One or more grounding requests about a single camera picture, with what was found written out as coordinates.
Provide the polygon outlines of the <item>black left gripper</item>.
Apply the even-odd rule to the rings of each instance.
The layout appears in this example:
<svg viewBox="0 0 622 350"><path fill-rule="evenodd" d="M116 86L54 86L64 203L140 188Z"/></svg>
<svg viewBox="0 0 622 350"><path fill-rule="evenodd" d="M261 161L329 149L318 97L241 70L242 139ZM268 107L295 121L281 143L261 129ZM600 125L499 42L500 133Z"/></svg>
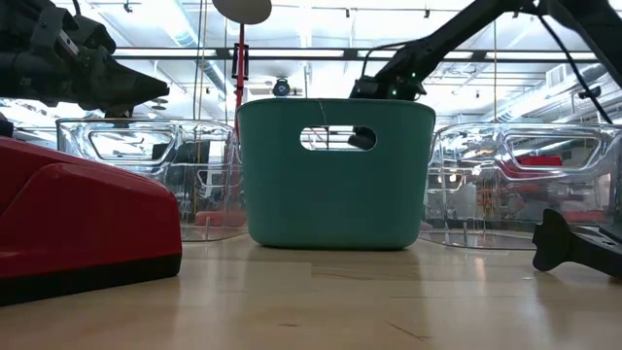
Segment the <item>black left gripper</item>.
<svg viewBox="0 0 622 350"><path fill-rule="evenodd" d="M76 102L89 85L92 56L111 49L106 27L51 1L1 2L1 95ZM131 118L137 105L169 93L168 84L107 58L91 74L97 109Z"/></svg>

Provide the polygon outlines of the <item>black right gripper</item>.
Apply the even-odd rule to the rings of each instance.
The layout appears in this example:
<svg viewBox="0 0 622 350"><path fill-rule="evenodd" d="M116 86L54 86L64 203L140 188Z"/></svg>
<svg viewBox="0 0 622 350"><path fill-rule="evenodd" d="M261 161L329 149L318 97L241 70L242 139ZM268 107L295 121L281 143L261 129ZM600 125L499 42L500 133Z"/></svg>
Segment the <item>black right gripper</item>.
<svg viewBox="0 0 622 350"><path fill-rule="evenodd" d="M395 75L366 76L355 80L350 92L350 98L359 99L397 99L402 77ZM376 143L374 131L365 126L354 126L354 134L348 139L348 144L361 149L371 150Z"/></svg>

